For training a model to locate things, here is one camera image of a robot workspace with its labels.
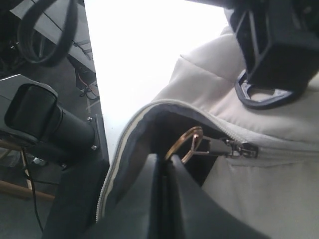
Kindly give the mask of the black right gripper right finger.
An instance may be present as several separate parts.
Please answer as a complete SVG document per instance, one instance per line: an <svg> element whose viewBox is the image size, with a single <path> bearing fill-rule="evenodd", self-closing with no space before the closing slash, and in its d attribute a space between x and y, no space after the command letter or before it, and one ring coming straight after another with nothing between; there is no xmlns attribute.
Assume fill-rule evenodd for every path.
<svg viewBox="0 0 319 239"><path fill-rule="evenodd" d="M266 239L221 208L194 181L177 155L166 163L165 225L171 239Z"/></svg>

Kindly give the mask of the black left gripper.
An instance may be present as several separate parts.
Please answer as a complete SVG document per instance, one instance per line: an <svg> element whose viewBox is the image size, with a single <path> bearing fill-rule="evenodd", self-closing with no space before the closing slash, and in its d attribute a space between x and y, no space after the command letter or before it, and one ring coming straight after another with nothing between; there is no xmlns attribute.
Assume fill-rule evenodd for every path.
<svg viewBox="0 0 319 239"><path fill-rule="evenodd" d="M319 71L317 0L220 0L246 64L247 82L301 91Z"/></svg>

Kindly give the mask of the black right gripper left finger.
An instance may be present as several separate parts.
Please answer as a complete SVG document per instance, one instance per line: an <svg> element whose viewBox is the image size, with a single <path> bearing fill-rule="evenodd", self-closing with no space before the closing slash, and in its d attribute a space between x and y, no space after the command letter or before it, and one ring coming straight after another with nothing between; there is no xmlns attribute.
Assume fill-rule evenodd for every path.
<svg viewBox="0 0 319 239"><path fill-rule="evenodd" d="M160 160L150 154L137 179L116 207L83 239L158 239Z"/></svg>

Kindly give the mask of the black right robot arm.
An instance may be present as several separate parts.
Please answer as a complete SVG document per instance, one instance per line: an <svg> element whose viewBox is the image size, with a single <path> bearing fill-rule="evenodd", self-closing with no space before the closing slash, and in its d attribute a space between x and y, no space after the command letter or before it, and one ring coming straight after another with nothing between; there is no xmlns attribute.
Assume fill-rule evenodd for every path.
<svg viewBox="0 0 319 239"><path fill-rule="evenodd" d="M108 159L100 116L81 120L48 85L15 75L0 82L0 138L62 166L45 239L263 239L201 185L217 157L256 158L184 103L152 103L126 126Z"/></svg>

